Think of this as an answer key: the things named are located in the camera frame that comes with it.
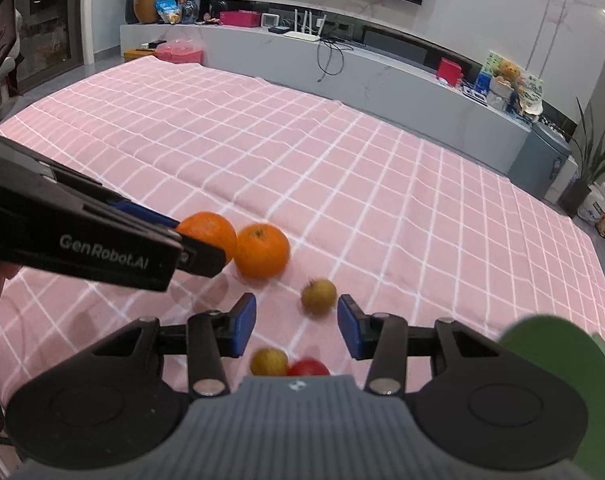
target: white marble wall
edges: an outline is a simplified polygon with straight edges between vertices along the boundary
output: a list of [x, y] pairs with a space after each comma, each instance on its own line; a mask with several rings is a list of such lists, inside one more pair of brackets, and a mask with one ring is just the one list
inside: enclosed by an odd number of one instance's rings
[[540, 75], [545, 99], [578, 120], [605, 59], [605, 0], [258, 0], [340, 12], [482, 62], [493, 50]]

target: snack bag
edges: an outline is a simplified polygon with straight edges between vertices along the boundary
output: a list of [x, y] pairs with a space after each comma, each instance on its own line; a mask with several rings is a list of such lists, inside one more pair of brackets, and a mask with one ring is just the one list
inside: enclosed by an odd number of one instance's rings
[[165, 23], [180, 23], [180, 9], [175, 0], [156, 0], [156, 10]]

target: pink box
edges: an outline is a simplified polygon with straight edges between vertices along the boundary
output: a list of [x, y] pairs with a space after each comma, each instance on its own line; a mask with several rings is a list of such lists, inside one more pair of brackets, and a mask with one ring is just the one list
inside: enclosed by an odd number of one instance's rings
[[260, 27], [260, 13], [255, 10], [223, 10], [220, 13], [220, 25]]

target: trash can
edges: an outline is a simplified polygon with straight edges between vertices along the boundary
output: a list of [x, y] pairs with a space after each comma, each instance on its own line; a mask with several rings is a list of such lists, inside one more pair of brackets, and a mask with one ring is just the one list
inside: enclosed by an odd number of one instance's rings
[[561, 133], [535, 123], [507, 177], [514, 186], [542, 200], [570, 154]]

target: small pear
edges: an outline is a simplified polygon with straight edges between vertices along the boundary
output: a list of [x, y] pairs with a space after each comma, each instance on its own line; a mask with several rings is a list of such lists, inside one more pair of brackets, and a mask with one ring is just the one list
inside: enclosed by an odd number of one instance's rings
[[302, 289], [301, 300], [303, 309], [310, 316], [326, 316], [335, 307], [338, 291], [330, 280], [321, 278]]
[[289, 358], [278, 348], [261, 348], [251, 356], [249, 369], [255, 376], [285, 376], [289, 369]]

